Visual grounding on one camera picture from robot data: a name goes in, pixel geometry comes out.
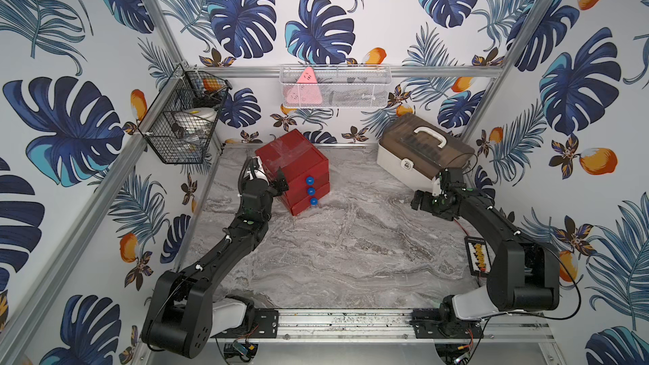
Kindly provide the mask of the red three-drawer cabinet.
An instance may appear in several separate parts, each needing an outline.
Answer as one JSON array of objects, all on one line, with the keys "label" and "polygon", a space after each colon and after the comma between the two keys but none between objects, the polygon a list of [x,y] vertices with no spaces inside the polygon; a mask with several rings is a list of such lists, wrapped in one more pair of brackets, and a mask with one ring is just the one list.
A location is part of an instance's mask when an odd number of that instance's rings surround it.
[{"label": "red three-drawer cabinet", "polygon": [[331,191],[330,164],[301,132],[294,129],[255,151],[271,180],[281,173],[288,189],[282,203],[293,216],[316,207]]}]

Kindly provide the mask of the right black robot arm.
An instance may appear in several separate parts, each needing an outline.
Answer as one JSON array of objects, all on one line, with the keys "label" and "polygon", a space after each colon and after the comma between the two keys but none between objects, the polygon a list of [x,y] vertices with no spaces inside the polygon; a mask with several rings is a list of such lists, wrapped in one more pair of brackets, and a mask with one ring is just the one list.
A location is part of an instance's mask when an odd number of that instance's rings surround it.
[{"label": "right black robot arm", "polygon": [[482,336],[478,325],[508,315],[544,317],[559,307],[559,274],[566,267],[556,249],[534,241],[495,209],[485,192],[468,187],[459,168],[446,168],[435,194],[416,190],[412,209],[453,221],[468,221],[492,248],[486,283],[445,297],[437,309],[415,309],[410,324],[418,339]]}]

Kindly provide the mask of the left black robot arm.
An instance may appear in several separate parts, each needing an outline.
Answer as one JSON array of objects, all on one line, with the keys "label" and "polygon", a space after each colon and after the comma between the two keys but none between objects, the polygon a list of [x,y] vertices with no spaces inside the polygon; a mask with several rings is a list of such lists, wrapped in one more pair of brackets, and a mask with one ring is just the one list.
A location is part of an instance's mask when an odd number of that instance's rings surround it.
[{"label": "left black robot arm", "polygon": [[212,336],[243,324],[248,304],[238,299],[215,304],[214,292],[261,244],[273,201],[287,190],[285,177],[270,179],[260,157],[246,159],[238,177],[238,211],[224,238],[192,265],[178,272],[168,270],[157,280],[141,333],[150,350],[195,358]]}]

